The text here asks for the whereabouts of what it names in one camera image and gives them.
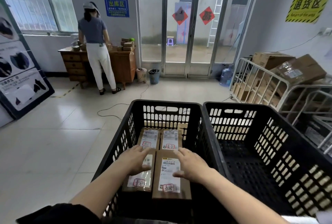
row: plastic basket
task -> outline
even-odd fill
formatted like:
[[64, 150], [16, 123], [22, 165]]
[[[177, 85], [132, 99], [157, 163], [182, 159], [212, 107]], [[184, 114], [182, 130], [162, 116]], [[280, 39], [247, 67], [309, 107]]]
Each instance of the plastic basket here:
[[[133, 101], [108, 147], [93, 180], [96, 179], [119, 155], [138, 141], [142, 127], [181, 128], [183, 147], [199, 154], [210, 167], [224, 175], [214, 142], [208, 138], [202, 106], [196, 103], [155, 100]], [[166, 220], [176, 223], [197, 223], [220, 216], [229, 216], [221, 204], [201, 185], [191, 183], [192, 200], [152, 199], [148, 192], [122, 192], [120, 188], [105, 210], [105, 216]]]
[[266, 105], [206, 102], [226, 177], [281, 215], [332, 208], [332, 159]]

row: blue trash can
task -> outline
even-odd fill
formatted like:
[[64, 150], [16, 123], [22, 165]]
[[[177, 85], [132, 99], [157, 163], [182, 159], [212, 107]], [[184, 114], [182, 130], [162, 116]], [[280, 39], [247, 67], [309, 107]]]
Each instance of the blue trash can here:
[[150, 77], [150, 84], [157, 84], [159, 83], [159, 69], [150, 69], [149, 70], [149, 77]]

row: blue t-shirt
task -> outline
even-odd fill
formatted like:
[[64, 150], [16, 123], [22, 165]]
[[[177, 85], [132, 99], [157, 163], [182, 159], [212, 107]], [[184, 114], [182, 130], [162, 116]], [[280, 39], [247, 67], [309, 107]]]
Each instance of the blue t-shirt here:
[[88, 22], [84, 18], [78, 21], [78, 29], [82, 31], [87, 43], [104, 43], [103, 30], [105, 22], [101, 18], [91, 17]]

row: purple stool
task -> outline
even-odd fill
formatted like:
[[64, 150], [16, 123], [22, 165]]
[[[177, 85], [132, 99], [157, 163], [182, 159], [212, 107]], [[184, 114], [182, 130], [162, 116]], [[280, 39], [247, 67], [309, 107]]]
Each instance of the purple stool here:
[[167, 37], [167, 46], [174, 46], [174, 44], [173, 44], [173, 38], [174, 37]]

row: dark baseboard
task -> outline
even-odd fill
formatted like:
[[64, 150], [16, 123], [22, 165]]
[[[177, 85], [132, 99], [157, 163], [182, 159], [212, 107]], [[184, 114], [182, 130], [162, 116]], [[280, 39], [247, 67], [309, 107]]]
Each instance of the dark baseboard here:
[[45, 72], [46, 77], [69, 77], [67, 72]]

